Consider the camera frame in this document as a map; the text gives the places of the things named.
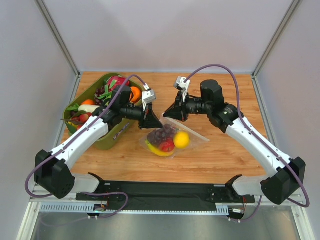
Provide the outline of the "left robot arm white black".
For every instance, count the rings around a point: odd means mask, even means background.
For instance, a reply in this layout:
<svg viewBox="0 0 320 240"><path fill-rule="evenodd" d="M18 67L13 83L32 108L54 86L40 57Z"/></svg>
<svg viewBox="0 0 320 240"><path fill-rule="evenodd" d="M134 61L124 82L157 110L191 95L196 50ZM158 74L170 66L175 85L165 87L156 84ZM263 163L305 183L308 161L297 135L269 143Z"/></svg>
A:
<svg viewBox="0 0 320 240"><path fill-rule="evenodd" d="M123 119L138 121L140 129L162 128L152 109L153 89L142 92L142 105L130 103L128 86L118 86L108 106L98 107L87 122L67 141L50 152L41 150L35 157L34 181L57 199L70 193L94 193L100 180L92 174L73 175L71 168L98 139L106 136Z"/></svg>

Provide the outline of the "clear zip top bag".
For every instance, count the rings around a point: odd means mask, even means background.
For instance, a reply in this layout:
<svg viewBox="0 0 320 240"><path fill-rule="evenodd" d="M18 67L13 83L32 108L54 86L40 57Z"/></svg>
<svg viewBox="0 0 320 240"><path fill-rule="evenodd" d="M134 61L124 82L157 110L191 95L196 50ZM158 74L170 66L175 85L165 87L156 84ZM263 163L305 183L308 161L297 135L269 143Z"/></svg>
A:
<svg viewBox="0 0 320 240"><path fill-rule="evenodd" d="M188 147L183 148L183 149L179 149L179 148L176 148L176 147L175 147L175 149L173 150L173 151L174 151L174 154L173 154L173 155L171 155L171 156L169 156L169 157L162 157L162 158L173 158L174 156L176 156L177 154L179 154L179 153L182 152L182 151L196 149L196 148L199 147L200 145L202 145L202 144L207 143L207 142L210 141L208 138L200 135L199 133L193 131L192 129L186 127L186 126L183 125L182 123L180 123L180 122L178 122L178 121L176 121L176 120L174 120L174 119L172 119L172 118L167 118L167 117L162 116L162 117L160 118L160 121L161 121L161 123L162 123L163 126L164 126L165 124L170 124L170 125L178 128L178 132L180 132L180 131L187 132L187 133L189 134L189 138L190 138L190 144L189 144ZM148 134L146 134L144 137L142 137L142 138L139 140L139 143L140 143L140 145L141 145L144 149L146 149L147 151L149 151L150 153L152 153L152 152L148 149L147 145L145 144L145 140L147 140L147 135L148 135Z"/></svg>

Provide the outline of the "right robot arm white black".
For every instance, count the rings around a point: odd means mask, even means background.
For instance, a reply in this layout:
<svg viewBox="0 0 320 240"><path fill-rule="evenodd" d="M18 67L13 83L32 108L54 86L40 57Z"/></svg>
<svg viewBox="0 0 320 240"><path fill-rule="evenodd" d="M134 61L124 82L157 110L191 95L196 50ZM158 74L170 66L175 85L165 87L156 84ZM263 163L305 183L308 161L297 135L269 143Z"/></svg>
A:
<svg viewBox="0 0 320 240"><path fill-rule="evenodd" d="M225 102L222 87L216 80L200 83L200 97L189 95L189 85L185 77L177 78L174 83L177 96L163 116L185 122L190 114L206 115L213 126L240 143L266 173L237 175L228 182L230 187L239 196L265 196L276 205L288 200L304 180L306 163L300 157L291 158L283 153L257 132L236 106Z"/></svg>

